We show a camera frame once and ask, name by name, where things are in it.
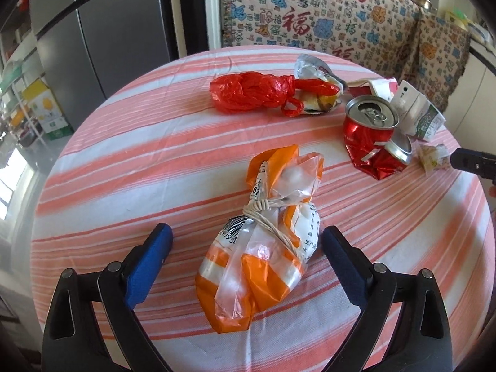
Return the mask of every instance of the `red soda can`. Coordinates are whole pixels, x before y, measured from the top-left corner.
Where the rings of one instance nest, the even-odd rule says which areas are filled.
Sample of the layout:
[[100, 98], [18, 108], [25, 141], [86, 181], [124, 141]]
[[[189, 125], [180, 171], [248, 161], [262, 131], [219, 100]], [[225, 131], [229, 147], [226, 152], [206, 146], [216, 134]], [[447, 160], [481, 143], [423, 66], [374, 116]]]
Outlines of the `red soda can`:
[[370, 165], [370, 159], [391, 139], [399, 122], [398, 113], [388, 101], [374, 95], [352, 99], [345, 111], [346, 149], [353, 165], [362, 169], [362, 165]]
[[391, 139], [371, 160], [377, 179], [381, 180], [396, 172], [402, 172], [410, 165], [413, 149], [410, 138], [399, 129], [394, 130]]

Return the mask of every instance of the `tied plastic bag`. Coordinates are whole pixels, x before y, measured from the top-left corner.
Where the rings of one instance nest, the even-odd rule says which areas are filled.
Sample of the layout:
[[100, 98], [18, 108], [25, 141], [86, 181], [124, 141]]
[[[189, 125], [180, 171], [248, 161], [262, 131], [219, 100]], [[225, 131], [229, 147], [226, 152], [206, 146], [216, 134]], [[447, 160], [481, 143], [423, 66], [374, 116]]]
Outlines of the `tied plastic bag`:
[[281, 302], [317, 248], [320, 218], [311, 202], [323, 156], [298, 146], [265, 151], [249, 165], [243, 215], [231, 218], [195, 277], [197, 295], [218, 333], [247, 330], [257, 312]]
[[275, 76], [256, 71], [223, 75], [210, 83], [214, 106], [224, 113], [281, 106], [284, 115], [298, 116], [304, 113], [304, 103], [294, 97], [296, 90], [325, 96], [335, 96], [340, 92], [339, 86], [326, 81], [297, 80], [293, 75]]

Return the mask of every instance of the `cardboard box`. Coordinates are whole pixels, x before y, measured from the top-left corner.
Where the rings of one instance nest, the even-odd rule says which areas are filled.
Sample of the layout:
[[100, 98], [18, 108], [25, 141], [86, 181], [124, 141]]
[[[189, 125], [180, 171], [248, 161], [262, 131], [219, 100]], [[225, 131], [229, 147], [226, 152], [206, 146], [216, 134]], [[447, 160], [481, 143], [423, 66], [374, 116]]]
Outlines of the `cardboard box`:
[[62, 116], [62, 111], [57, 104], [54, 94], [41, 79], [37, 79], [29, 85], [22, 96], [28, 102], [34, 115], [41, 124], [51, 122]]
[[446, 120], [439, 110], [406, 81], [401, 82], [391, 104], [398, 112], [399, 129], [412, 137], [430, 141], [445, 124]]
[[30, 84], [22, 92], [22, 96], [50, 140], [56, 140], [74, 132], [65, 120], [55, 96], [41, 79]]

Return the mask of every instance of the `barcode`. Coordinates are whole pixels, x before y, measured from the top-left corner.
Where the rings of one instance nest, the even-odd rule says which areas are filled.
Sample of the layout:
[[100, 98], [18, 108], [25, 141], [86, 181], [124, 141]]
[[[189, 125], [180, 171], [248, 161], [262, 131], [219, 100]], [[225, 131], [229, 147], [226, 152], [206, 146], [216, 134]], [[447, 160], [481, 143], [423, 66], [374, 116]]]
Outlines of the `barcode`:
[[227, 239], [229, 243], [235, 243], [237, 234], [240, 233], [241, 227], [247, 219], [246, 215], [231, 218], [220, 230], [219, 237]]

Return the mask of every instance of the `round table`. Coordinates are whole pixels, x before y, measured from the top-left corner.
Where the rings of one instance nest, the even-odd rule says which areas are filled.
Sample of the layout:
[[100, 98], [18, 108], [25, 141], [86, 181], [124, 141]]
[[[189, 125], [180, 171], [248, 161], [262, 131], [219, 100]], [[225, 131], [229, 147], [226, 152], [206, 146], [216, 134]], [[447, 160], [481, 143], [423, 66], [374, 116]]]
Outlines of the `round table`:
[[[135, 311], [174, 370], [321, 370], [359, 313], [321, 251], [289, 297], [258, 314], [246, 332], [215, 333], [194, 288], [208, 247], [249, 199], [250, 159], [298, 144], [302, 155], [316, 151], [325, 158], [314, 197], [321, 227], [337, 225], [372, 262], [393, 271], [433, 270], [449, 315], [454, 362], [463, 358], [482, 327], [494, 280], [494, 231], [477, 177], [457, 170], [427, 177], [415, 162], [376, 181], [351, 164], [343, 107], [296, 118], [277, 109], [225, 115], [212, 107], [208, 88], [215, 76], [292, 74], [302, 52], [308, 53], [244, 46], [190, 56], [138, 78], [88, 117], [55, 163], [36, 210], [31, 272], [42, 325], [64, 268], [100, 271], [166, 222], [173, 250]], [[313, 54], [347, 81], [377, 77], [348, 61]], [[441, 142], [451, 151], [458, 146], [446, 129], [432, 144]], [[102, 334], [118, 358], [97, 305]], [[398, 312], [395, 304], [369, 365], [385, 351]]]

